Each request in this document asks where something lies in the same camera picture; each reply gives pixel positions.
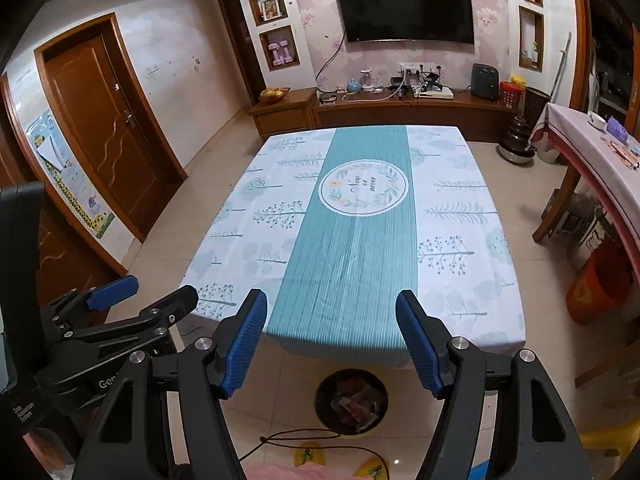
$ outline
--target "purple tissue pack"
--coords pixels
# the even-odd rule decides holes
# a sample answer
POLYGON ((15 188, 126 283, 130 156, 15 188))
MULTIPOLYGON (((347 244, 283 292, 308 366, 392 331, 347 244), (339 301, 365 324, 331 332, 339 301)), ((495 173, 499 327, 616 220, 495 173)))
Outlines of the purple tissue pack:
POLYGON ((613 116, 607 121, 607 131, 626 146, 629 134, 625 130, 625 127, 613 116))

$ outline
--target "yellow chair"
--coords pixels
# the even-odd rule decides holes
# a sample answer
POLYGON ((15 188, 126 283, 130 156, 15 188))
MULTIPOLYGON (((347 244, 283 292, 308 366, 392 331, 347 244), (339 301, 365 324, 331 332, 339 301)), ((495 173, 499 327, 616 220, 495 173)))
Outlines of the yellow chair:
POLYGON ((613 449, 622 463, 640 440, 640 420, 605 430, 585 431, 578 436, 584 449, 613 449))

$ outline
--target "television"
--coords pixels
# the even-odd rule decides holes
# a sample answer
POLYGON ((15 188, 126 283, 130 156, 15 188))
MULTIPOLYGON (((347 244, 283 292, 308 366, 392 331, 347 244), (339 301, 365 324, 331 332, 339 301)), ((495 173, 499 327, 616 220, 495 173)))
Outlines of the television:
POLYGON ((347 42, 474 42, 471 0, 339 0, 347 42))

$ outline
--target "orange bucket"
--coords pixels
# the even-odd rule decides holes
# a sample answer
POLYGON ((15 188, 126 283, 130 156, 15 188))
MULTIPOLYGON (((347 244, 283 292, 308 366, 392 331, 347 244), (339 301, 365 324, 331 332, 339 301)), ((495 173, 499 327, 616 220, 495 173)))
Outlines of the orange bucket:
POLYGON ((576 323, 586 324, 623 304, 630 289, 624 260, 604 242, 567 291, 566 307, 576 323))

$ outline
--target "pink clothing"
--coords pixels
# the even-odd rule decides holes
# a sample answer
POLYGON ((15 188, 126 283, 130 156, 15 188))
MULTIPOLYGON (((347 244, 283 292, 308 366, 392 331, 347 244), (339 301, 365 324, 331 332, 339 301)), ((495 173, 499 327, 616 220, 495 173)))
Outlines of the pink clothing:
MULTIPOLYGON (((324 465, 307 462, 300 467, 276 464, 252 465, 244 470, 247 480, 337 480, 324 465)), ((351 476, 346 480, 362 480, 351 476)))

